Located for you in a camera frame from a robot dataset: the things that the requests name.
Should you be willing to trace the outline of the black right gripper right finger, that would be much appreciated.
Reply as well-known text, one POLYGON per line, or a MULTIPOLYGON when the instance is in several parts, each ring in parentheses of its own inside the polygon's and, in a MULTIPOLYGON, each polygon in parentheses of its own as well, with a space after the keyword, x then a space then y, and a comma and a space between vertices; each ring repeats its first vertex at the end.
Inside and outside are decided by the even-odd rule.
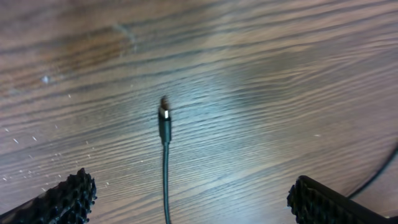
POLYGON ((299 224, 397 224, 305 175, 290 188, 287 206, 299 224))

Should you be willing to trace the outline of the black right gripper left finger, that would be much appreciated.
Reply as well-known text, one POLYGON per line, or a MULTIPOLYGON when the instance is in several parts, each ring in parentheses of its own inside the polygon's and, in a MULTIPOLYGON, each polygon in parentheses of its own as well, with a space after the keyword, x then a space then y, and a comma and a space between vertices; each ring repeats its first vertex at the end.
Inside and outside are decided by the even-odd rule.
POLYGON ((86 224, 96 184, 84 168, 39 196, 1 215, 1 224, 86 224))

